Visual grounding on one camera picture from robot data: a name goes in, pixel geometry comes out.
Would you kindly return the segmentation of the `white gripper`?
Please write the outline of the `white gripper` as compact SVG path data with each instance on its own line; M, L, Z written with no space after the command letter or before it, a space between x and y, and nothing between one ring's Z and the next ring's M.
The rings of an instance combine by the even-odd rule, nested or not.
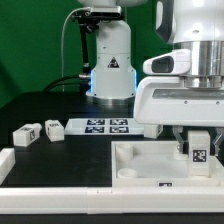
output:
M145 125L170 125L185 153L182 126L220 127L212 141L216 154L224 141L224 77L188 76L194 57L188 49L173 50L143 63L147 74L138 85L134 119Z

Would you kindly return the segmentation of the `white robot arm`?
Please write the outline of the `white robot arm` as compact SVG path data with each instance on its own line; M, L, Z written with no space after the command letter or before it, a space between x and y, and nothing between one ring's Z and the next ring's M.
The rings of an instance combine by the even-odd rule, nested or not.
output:
M100 27L91 95L123 98L134 87L127 38L118 35L124 0L78 0L84 18ZM173 46L143 63L134 118L152 125L215 127L224 139L224 0L157 0L156 33Z

